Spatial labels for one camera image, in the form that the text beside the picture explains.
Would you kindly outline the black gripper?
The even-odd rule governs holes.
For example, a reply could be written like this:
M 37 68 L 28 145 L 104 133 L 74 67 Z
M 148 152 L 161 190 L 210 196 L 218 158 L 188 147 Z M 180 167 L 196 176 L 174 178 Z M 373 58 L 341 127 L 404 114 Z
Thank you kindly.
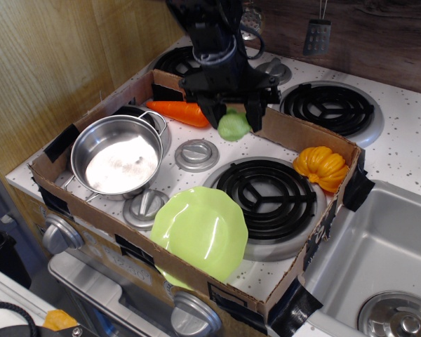
M 243 103 L 253 132 L 262 129 L 268 104 L 279 104 L 279 79 L 250 65 L 243 45 L 192 47 L 199 65 L 179 82 L 188 100 L 197 102 L 214 129 L 227 112 L 225 103 Z

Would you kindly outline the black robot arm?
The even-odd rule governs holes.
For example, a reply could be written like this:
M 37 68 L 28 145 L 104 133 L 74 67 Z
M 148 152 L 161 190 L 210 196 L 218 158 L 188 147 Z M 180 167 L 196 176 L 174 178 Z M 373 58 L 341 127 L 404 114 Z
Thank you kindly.
M 259 131 L 267 105 L 280 101 L 279 79 L 248 62 L 241 1 L 167 1 L 166 5 L 189 35 L 192 55 L 201 67 L 179 82 L 187 102 L 197 103 L 213 128 L 228 103 L 242 104 L 251 129 Z

